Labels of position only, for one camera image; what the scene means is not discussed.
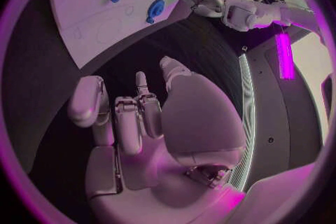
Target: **pink light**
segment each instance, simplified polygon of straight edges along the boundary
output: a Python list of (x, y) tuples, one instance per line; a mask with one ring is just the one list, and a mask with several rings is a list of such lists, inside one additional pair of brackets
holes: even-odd
[(282, 80), (294, 80), (295, 70), (289, 35), (277, 34), (276, 43), (278, 49), (280, 78)]

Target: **robotic arm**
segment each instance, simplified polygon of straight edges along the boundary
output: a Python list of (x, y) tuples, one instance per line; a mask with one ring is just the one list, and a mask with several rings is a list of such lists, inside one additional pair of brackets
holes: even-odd
[(205, 17), (221, 17), (222, 22), (237, 31), (268, 27), (272, 22), (291, 24), (320, 35), (314, 13), (292, 8), (285, 3), (265, 4), (248, 0), (186, 0), (192, 10)]

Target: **purple light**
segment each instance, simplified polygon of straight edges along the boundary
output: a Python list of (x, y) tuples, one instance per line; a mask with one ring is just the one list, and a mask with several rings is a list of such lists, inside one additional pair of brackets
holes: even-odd
[(276, 43), (278, 49), (280, 78), (282, 80), (294, 80), (295, 72), (290, 36), (287, 33), (277, 34)]

